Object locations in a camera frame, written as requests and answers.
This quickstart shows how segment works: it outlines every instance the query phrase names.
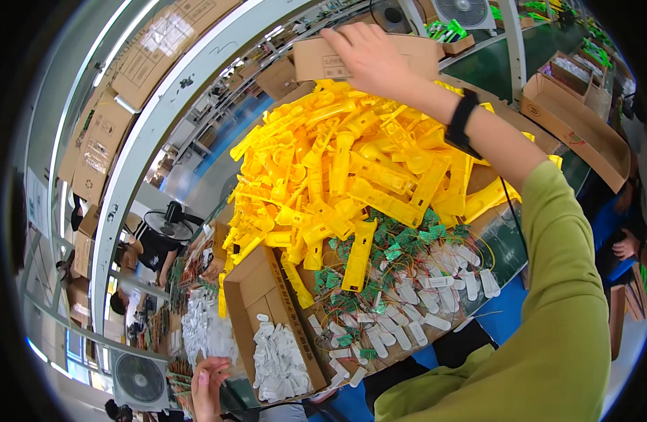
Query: black t-shirt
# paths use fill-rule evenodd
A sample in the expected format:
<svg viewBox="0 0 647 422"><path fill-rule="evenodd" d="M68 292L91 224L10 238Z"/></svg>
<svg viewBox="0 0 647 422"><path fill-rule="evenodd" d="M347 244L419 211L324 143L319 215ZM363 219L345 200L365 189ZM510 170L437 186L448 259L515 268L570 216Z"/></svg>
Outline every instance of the black t-shirt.
<svg viewBox="0 0 647 422"><path fill-rule="evenodd" d="M135 238L143 245L143 253L138 260L152 271L160 271L164 266L166 256L172 250L178 250L180 243L159 236L145 222L141 222L135 230Z"/></svg>

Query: green shirt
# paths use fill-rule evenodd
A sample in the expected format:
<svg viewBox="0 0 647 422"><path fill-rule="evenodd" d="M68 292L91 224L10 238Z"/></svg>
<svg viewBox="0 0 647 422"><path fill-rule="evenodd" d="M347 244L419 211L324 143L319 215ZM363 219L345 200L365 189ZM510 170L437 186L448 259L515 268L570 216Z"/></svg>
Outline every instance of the green shirt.
<svg viewBox="0 0 647 422"><path fill-rule="evenodd" d="M522 325L498 350L437 367L375 401L377 422L597 421L610 368L608 306L593 234L560 170L538 166L522 189L530 290Z"/></svg>

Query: black smart band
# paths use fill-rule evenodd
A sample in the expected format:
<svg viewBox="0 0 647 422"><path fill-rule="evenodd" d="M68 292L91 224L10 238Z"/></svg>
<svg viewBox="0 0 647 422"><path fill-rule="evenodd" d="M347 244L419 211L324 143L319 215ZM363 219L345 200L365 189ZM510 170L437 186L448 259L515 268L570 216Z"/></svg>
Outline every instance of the black smart band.
<svg viewBox="0 0 647 422"><path fill-rule="evenodd" d="M452 121L446 131L446 144L477 159L483 159L475 149L471 148L471 145L469 145L469 137L464 133L469 116L476 106L478 106L478 94L470 89L464 89L464 97L459 101L457 108L455 108Z"/></svg>

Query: fingernail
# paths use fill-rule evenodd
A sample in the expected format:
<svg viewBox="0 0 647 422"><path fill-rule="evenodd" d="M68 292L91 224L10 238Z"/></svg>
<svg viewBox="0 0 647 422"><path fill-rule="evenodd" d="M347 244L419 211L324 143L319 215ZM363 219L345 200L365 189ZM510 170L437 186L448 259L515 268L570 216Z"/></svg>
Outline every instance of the fingernail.
<svg viewBox="0 0 647 422"><path fill-rule="evenodd" d="M199 373L199 385L208 385L209 384L209 373L206 369L202 369Z"/></svg>

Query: metal frame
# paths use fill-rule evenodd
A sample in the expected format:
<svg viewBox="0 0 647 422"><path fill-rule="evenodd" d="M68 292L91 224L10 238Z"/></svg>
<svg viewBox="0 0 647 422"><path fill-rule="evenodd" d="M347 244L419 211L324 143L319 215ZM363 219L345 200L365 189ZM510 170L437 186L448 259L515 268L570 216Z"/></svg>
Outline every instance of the metal frame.
<svg viewBox="0 0 647 422"><path fill-rule="evenodd" d="M108 183L100 212L91 277L91 313L105 306L107 276L115 253L116 239L152 156L162 145L172 115L178 115L196 92L194 81L204 81L218 71L236 49L255 33L247 28L267 27L284 15L308 4L307 0L248 0L211 28L180 59L143 108ZM95 333L103 333L103 320L93 321Z"/></svg>
<svg viewBox="0 0 647 422"><path fill-rule="evenodd" d="M522 40L521 22L518 19L518 8L515 0L500 0L499 10L504 21L504 34L508 46L508 58L511 68L511 95L514 106L519 107L522 88L527 83L527 68L525 67L525 42Z"/></svg>

